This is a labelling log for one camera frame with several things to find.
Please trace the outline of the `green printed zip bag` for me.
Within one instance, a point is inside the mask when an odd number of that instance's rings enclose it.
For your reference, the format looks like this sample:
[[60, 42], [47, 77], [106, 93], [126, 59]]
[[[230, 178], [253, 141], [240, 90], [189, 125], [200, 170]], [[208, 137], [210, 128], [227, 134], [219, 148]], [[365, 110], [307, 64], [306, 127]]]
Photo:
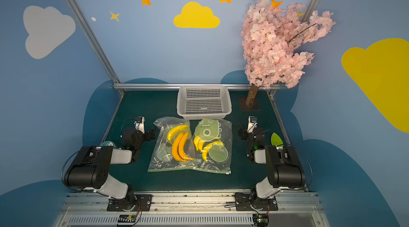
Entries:
[[232, 123], [224, 119], [202, 119], [193, 135], [195, 170], [231, 174]]

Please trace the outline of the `yellow banana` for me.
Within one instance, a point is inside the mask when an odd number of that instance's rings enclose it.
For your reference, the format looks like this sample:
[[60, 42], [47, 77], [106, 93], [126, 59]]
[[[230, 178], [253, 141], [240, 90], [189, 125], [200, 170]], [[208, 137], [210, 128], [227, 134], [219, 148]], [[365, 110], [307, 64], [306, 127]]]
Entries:
[[211, 142], [203, 148], [202, 159], [207, 162], [209, 159], [218, 163], [224, 162], [228, 157], [228, 151], [221, 141]]

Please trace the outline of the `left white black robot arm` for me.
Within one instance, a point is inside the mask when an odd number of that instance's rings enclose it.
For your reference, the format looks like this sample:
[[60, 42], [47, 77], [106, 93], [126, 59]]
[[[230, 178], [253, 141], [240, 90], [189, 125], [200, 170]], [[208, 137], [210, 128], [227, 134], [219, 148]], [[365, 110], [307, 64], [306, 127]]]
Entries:
[[154, 140], [156, 131], [128, 128], [122, 133], [122, 146], [83, 146], [70, 166], [62, 171], [63, 184], [76, 191], [92, 191], [108, 197], [108, 212], [148, 212], [152, 195], [137, 195], [130, 184], [110, 175], [111, 165], [133, 164], [144, 142]]

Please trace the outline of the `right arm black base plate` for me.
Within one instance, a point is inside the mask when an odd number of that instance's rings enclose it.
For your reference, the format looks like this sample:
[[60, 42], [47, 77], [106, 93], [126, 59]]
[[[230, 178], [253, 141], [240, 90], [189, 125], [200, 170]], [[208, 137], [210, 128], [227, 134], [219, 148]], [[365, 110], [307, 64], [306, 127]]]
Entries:
[[237, 192], [233, 195], [237, 211], [278, 211], [278, 202], [275, 197], [262, 199], [252, 192], [244, 194]]

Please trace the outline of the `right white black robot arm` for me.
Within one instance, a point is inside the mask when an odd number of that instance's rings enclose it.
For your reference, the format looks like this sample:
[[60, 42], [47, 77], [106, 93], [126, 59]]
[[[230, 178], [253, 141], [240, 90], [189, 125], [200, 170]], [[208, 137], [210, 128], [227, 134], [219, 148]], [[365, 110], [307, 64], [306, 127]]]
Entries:
[[266, 165], [266, 177], [255, 185], [251, 202], [272, 199], [282, 190], [305, 187], [306, 175], [294, 147], [264, 145], [265, 132], [255, 127], [239, 129], [238, 135], [249, 143], [247, 157], [252, 163]]

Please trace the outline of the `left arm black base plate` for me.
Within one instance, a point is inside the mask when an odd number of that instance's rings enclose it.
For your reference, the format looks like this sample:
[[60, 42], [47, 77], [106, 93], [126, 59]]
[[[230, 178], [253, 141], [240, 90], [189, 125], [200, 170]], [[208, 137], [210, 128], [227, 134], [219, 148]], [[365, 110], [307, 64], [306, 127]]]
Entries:
[[124, 199], [109, 199], [108, 212], [148, 212], [152, 204], [152, 194], [136, 194]]

